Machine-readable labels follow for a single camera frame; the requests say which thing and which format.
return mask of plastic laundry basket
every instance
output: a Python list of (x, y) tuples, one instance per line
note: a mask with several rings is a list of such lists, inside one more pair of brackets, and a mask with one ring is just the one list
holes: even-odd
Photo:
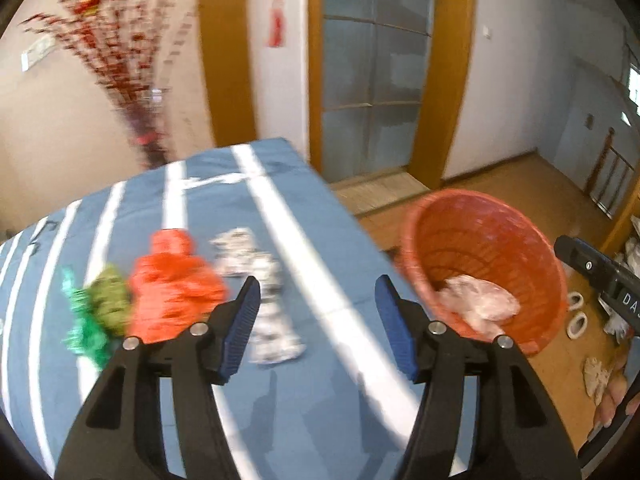
[(491, 196), (447, 189), (419, 200), (404, 225), (398, 264), (433, 316), (464, 337), (486, 340), (436, 294), (459, 274), (517, 298), (520, 312), (500, 325), (527, 355), (540, 352), (564, 321), (566, 280), (553, 248), (522, 213)]

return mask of white stripe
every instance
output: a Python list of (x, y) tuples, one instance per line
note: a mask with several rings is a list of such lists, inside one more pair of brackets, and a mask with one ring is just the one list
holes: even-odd
[(164, 184), (164, 216), (162, 225), (165, 229), (186, 229), (187, 209), (184, 203), (184, 161), (178, 160), (165, 166), (166, 181)]
[(260, 480), (260, 475), (255, 469), (255, 465), (251, 462), (249, 452), (244, 446), (242, 435), (236, 426), (236, 422), (226, 403), (222, 386), (211, 385), (213, 395), (216, 398), (216, 406), (218, 407), (218, 415), (220, 423), (225, 430), (226, 441), (229, 444), (229, 451), (236, 463), (236, 469), (242, 480)]
[[(365, 393), (380, 421), (405, 447), (411, 437), (418, 399), (380, 348), (360, 315), (329, 272), (248, 144), (231, 150), (281, 258), (354, 383)], [(452, 472), (464, 470), (456, 456)]]
[[(182, 183), (185, 175), (185, 164), (183, 160), (172, 162), (166, 167), (166, 181), (164, 186), (164, 217), (162, 225), (165, 229), (186, 229), (187, 228), (187, 207), (184, 195), (184, 185)], [(233, 415), (226, 404), (222, 388), (212, 385), (220, 423), (225, 431), (226, 440), (229, 444), (229, 451), (236, 463), (236, 469), (242, 480), (260, 480), (260, 475), (253, 464), (249, 452), (244, 446), (242, 436), (238, 431)]]
[(242, 173), (227, 173), (205, 179), (192, 176), (182, 181), (182, 187), (184, 189), (194, 189), (200, 186), (208, 186), (209, 184), (237, 184), (238, 182), (242, 182), (244, 179), (246, 179), (246, 176)]
[[(37, 233), (42, 229), (44, 222), (47, 221), (47, 217), (44, 217), (36, 224), (34, 233)], [(0, 362), (0, 377), (2, 377), (2, 403), (4, 404), (4, 416), (9, 422), (11, 427), (14, 426), (14, 420), (11, 413), (11, 401), (9, 400), (9, 337), (11, 336), (11, 327), (14, 324), (15, 304), (18, 301), (18, 293), (22, 286), (22, 279), (24, 273), (27, 270), (29, 264), (29, 258), (33, 254), (33, 245), (28, 245), (22, 254), (20, 265), (18, 265), (18, 271), (16, 272), (14, 284), (11, 287), (9, 293), (9, 301), (6, 306), (6, 313), (4, 315), (4, 330), (2, 331), (2, 361)]]
[[(111, 187), (109, 198), (107, 199), (98, 227), (95, 229), (94, 243), (89, 252), (89, 260), (86, 266), (86, 274), (84, 276), (83, 286), (91, 285), (98, 275), (104, 269), (107, 259), (107, 248), (111, 240), (111, 231), (115, 222), (118, 208), (124, 195), (125, 182), (118, 182)], [(91, 389), (94, 387), (95, 381), (98, 380), (100, 370), (91, 359), (86, 356), (80, 356), (76, 361), (78, 367), (78, 391), (80, 392), (80, 400), (84, 402), (89, 396)]]
[(4, 282), (4, 277), (6, 276), (6, 270), (9, 268), (9, 263), (11, 262), (11, 258), (14, 257), (15, 248), (17, 247), (18, 240), (20, 239), (21, 236), (22, 236), (22, 231), (20, 231), (17, 235), (15, 235), (14, 241), (12, 242), (11, 247), (9, 248), (9, 253), (6, 256), (6, 260), (4, 261), (4, 264), (2, 264), (2, 270), (0, 270), (0, 285), (2, 285), (2, 282)]
[(53, 279), (53, 273), (56, 270), (58, 258), (62, 251), (62, 245), (76, 216), (76, 211), (81, 200), (73, 202), (66, 208), (65, 217), (60, 222), (58, 232), (51, 244), (51, 250), (47, 261), (42, 269), (42, 277), (40, 285), (36, 293), (36, 299), (33, 303), (33, 317), (31, 318), (31, 329), (29, 332), (29, 398), (31, 402), (31, 415), (33, 415), (33, 425), (36, 430), (36, 438), (40, 446), (40, 453), (44, 460), (44, 467), (49, 474), (53, 476), (55, 463), (49, 447), (47, 439), (47, 431), (44, 427), (44, 416), (42, 413), (42, 395), (40, 392), (40, 338), (42, 337), (42, 323), (44, 321), (44, 311), (47, 306), (47, 296)]

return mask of white slipper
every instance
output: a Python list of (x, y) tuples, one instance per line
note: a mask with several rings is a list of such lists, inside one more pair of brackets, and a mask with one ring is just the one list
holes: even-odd
[(567, 295), (566, 300), (569, 303), (569, 312), (580, 310), (584, 306), (584, 298), (582, 297), (582, 294), (580, 294), (580, 292), (578, 292), (577, 290), (570, 292)]
[(566, 327), (566, 334), (569, 339), (578, 339), (587, 330), (587, 315), (578, 312)]

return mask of red tassel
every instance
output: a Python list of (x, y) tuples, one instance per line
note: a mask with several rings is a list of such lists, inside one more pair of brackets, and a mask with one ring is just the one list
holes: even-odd
[(273, 0), (271, 6), (271, 31), (268, 45), (272, 48), (284, 46), (284, 12), (282, 0)]

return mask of metal screw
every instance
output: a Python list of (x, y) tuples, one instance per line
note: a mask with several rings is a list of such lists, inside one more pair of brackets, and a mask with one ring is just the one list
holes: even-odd
[(191, 332), (191, 335), (205, 335), (207, 333), (207, 330), (209, 330), (209, 325), (207, 325), (206, 323), (194, 323), (191, 325), (189, 332)]
[(433, 335), (442, 335), (447, 331), (447, 325), (441, 321), (432, 321), (429, 323), (429, 332)]
[(138, 339), (137, 337), (127, 337), (122, 342), (122, 347), (125, 350), (135, 350), (136, 348), (138, 348), (139, 344), (140, 344), (140, 339)]
[(513, 348), (513, 339), (511, 339), (508, 335), (501, 335), (498, 337), (498, 346), (500, 348), (504, 348), (505, 350)]

